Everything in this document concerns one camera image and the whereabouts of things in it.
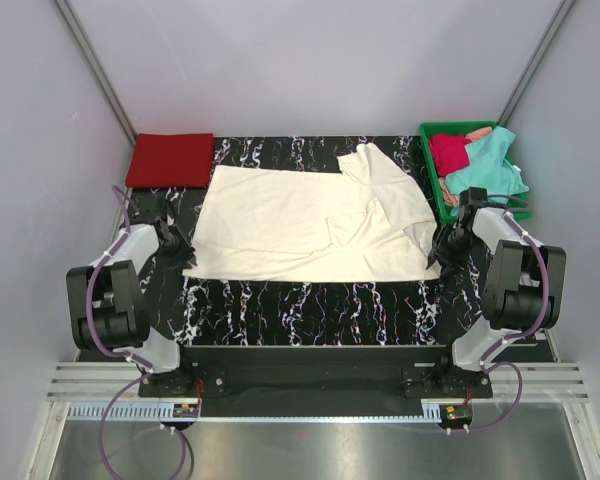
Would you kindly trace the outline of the cream white t shirt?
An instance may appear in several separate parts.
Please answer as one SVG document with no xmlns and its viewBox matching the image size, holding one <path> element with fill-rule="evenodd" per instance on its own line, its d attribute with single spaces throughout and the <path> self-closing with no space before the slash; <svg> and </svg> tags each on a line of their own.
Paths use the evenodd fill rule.
<svg viewBox="0 0 600 480">
<path fill-rule="evenodd" d="M 336 173 L 216 167 L 190 278 L 306 283 L 435 280 L 435 216 L 414 178 L 375 144 Z"/>
</svg>

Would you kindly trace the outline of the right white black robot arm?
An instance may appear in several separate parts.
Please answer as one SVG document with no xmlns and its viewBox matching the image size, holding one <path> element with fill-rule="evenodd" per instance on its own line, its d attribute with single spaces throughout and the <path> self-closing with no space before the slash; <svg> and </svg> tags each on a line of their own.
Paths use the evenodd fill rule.
<svg viewBox="0 0 600 480">
<path fill-rule="evenodd" d="M 461 207 L 456 223 L 435 237 L 430 261 L 449 273 L 477 241 L 493 255 L 481 316 L 446 348 L 425 380 L 450 397 L 487 382 L 499 354 L 552 328 L 560 315 L 567 264 L 563 248 L 535 239 L 513 213 L 478 202 Z"/>
</svg>

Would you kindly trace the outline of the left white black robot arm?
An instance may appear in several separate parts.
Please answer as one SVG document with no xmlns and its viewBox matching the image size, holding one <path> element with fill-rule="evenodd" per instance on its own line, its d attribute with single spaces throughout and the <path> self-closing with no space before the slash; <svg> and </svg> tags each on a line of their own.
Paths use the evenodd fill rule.
<svg viewBox="0 0 600 480">
<path fill-rule="evenodd" d="M 164 220 L 120 229 L 115 241 L 87 266 L 66 274 L 71 333 L 81 352 L 125 360 L 148 376 L 149 386 L 174 396 L 196 391 L 196 372 L 184 348 L 152 326 L 138 272 L 154 256 L 182 269 L 194 250 Z"/>
</svg>

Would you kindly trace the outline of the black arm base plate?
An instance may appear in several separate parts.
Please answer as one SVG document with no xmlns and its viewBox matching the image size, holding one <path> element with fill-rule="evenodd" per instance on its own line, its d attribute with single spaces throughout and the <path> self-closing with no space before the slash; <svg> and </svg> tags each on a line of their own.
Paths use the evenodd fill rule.
<svg viewBox="0 0 600 480">
<path fill-rule="evenodd" d="M 315 405 L 337 412 L 396 412 L 416 401 L 471 400 L 471 389 L 446 396 L 427 384 L 441 346 L 197 346 L 184 350 L 196 391 L 160 392 L 142 382 L 145 398 L 185 398 L 241 408 Z"/>
</svg>

